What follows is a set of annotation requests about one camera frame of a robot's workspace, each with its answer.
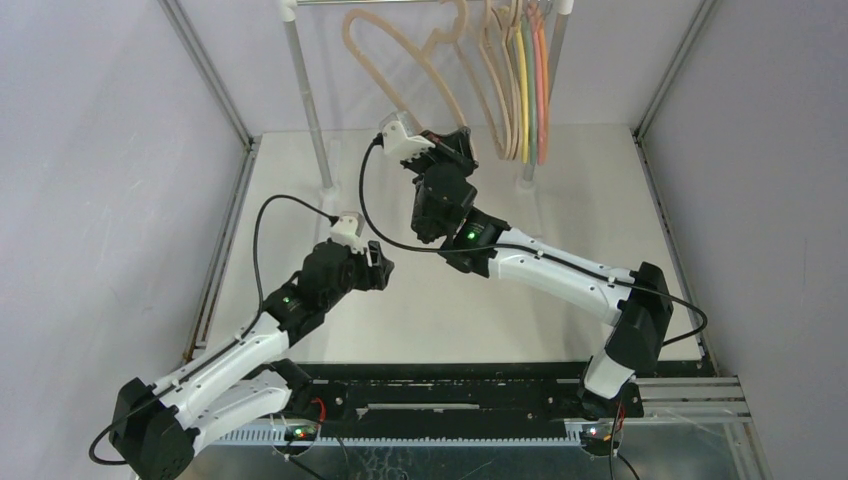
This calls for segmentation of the beige plastic hanger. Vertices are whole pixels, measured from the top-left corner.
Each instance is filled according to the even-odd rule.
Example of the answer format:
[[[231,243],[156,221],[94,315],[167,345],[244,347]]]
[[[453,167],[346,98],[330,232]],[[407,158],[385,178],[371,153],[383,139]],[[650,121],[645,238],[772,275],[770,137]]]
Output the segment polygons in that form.
[[[497,56],[498,52],[504,52],[501,44],[502,31],[497,10],[491,1],[483,2],[476,40],[497,107],[489,105],[487,96],[482,91],[479,91],[478,100],[499,157],[505,161],[514,161],[518,151],[513,102],[514,80],[508,65],[509,56],[506,56],[505,60]]]
[[[362,8],[351,9],[344,15],[341,36],[348,52],[389,101],[399,110],[410,111],[410,107],[401,93],[392,85],[372,58],[357,44],[353,36],[353,27],[355,23],[363,23],[366,26],[375,27],[387,35],[433,84],[456,125],[463,126],[466,124],[466,117],[462,107],[452,88],[435,67],[432,56],[440,45],[459,47],[459,41],[468,26],[469,7],[467,1],[439,1],[439,4],[451,4],[455,10],[455,16],[449,28],[434,27],[422,45],[416,45],[399,27],[381,15]]]
[[[515,69],[515,53],[513,47],[511,22],[513,19],[512,2],[497,7],[494,12],[498,26],[499,48],[503,60],[503,76],[505,91],[509,93],[509,121],[510,121],[510,157],[512,160],[520,159],[520,103],[519,84]]]
[[[502,78],[490,38],[497,24],[492,1],[483,1],[479,18],[467,21],[454,43],[455,54],[471,86],[489,136],[501,160],[513,160],[515,138],[512,119],[512,86]]]

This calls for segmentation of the green wire hanger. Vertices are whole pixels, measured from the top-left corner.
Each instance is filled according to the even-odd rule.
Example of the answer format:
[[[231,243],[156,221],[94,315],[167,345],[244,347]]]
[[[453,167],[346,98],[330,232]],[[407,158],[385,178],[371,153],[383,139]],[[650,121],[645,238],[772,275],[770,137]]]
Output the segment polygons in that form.
[[[533,13],[534,6],[530,1],[525,2],[522,19],[522,35],[525,47],[525,65],[527,71],[527,104],[528,104],[528,164],[535,166],[538,159],[538,112],[536,97],[536,56],[534,46]]]

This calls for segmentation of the yellow wire hanger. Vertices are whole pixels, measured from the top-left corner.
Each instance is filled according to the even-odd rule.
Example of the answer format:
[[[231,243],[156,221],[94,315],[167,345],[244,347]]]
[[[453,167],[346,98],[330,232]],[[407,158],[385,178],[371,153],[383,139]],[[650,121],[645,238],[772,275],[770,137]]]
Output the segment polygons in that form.
[[[529,100],[528,100],[528,73],[525,45],[522,30],[523,2],[513,1],[513,19],[511,31],[515,53],[515,69],[518,75],[519,103],[520,103],[520,155],[521,162],[527,164],[529,160]]]

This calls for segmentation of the pink wire hanger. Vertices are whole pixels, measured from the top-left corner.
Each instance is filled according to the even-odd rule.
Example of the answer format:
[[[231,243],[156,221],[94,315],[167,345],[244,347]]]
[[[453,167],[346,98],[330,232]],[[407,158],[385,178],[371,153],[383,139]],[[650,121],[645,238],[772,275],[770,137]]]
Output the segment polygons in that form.
[[[532,44],[533,59],[533,113],[534,123],[531,132],[535,135],[536,164],[543,165],[545,162],[546,137],[545,130],[547,122],[547,99],[548,68],[546,63],[547,47],[545,46],[545,29],[542,9],[539,1],[529,1],[525,10],[530,38]]]

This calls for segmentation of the orange wire hanger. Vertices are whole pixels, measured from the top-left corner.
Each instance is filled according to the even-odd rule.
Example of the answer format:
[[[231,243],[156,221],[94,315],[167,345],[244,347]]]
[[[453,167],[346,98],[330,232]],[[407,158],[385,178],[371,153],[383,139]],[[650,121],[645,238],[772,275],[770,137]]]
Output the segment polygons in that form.
[[[538,112],[538,159],[537,165],[545,163],[547,148],[547,126],[548,126],[548,65],[547,46],[545,38],[545,19],[541,6],[535,7],[533,13],[534,46],[536,56],[536,97]]]

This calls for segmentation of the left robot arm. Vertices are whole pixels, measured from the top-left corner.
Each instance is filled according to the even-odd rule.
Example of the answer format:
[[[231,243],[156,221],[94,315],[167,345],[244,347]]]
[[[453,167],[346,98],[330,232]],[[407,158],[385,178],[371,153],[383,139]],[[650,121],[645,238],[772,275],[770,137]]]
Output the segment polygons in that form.
[[[247,376],[282,361],[290,347],[323,324],[353,290],[384,290],[394,264],[377,241],[363,252],[326,240],[300,270],[271,292],[254,318],[225,343],[147,384],[139,378],[118,391],[108,440],[142,479],[175,479],[210,443],[267,414],[305,414],[313,394],[293,365]]]

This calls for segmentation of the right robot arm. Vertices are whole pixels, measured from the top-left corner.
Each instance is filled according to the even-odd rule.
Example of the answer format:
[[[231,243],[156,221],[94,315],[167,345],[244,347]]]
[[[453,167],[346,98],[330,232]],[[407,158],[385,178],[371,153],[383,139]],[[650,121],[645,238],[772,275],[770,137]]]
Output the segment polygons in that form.
[[[579,406],[605,415],[622,387],[656,366],[673,314],[663,271],[644,262],[636,270],[605,266],[553,248],[476,208],[468,177],[477,167],[470,131],[448,135],[382,132],[387,157],[414,172],[411,228],[424,244],[462,273],[512,280],[590,313],[612,332],[594,354],[578,388]]]

